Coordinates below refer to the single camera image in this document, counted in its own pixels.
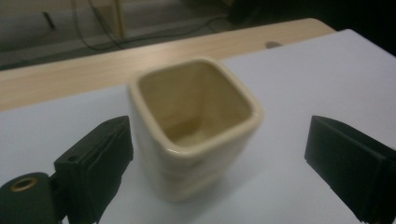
dark background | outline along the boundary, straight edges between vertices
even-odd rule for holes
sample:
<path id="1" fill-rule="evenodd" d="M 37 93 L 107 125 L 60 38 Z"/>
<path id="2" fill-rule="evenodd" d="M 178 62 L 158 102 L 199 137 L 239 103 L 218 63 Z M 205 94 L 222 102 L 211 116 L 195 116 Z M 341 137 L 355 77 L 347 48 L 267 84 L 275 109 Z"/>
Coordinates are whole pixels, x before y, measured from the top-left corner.
<path id="1" fill-rule="evenodd" d="M 249 27 L 314 18 L 337 31 L 352 29 L 396 55 L 395 13 L 384 0 L 235 0 L 228 19 Z"/>

screw hole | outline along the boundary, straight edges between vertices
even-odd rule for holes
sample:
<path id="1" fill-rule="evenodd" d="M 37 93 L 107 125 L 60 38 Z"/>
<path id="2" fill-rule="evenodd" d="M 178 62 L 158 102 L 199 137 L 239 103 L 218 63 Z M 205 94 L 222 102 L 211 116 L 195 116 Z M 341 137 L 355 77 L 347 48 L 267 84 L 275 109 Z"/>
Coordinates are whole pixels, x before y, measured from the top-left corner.
<path id="1" fill-rule="evenodd" d="M 20 192 L 26 189 L 31 188 L 37 183 L 37 178 L 35 177 L 27 177 L 21 180 L 18 180 L 11 186 L 11 191 Z"/>

square cup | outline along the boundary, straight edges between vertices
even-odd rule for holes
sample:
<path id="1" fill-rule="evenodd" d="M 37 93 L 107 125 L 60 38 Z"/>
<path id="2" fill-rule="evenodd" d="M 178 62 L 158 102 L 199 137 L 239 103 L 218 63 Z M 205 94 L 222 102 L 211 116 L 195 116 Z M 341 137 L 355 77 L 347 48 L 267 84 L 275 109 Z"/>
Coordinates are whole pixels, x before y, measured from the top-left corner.
<path id="1" fill-rule="evenodd" d="M 248 89 L 208 58 L 133 76 L 130 92 L 144 166 L 168 201 L 186 200 L 221 177 L 263 118 Z"/>

wooden desk edge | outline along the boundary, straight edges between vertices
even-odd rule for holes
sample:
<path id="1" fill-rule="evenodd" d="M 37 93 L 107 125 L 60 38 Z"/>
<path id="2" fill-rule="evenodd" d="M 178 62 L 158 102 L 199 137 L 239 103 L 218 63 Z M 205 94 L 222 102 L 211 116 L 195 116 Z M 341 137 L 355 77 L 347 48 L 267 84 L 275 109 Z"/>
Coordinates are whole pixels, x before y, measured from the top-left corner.
<path id="1" fill-rule="evenodd" d="M 334 33 L 315 19 L 282 22 L 0 72 L 0 111 L 126 83 L 133 73 L 194 56 L 218 60 Z"/>

floor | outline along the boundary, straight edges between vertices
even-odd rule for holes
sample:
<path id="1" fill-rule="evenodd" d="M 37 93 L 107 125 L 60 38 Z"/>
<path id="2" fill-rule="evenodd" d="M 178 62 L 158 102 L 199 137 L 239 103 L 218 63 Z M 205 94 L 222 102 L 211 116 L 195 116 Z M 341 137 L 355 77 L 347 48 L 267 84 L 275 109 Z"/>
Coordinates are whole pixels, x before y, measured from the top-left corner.
<path id="1" fill-rule="evenodd" d="M 221 0 L 134 0 L 123 3 L 127 36 L 112 43 L 90 8 L 51 12 L 52 30 L 43 14 L 0 18 L 0 70 L 90 56 L 169 40 L 233 29 Z M 77 28 L 88 49 L 77 35 Z"/>

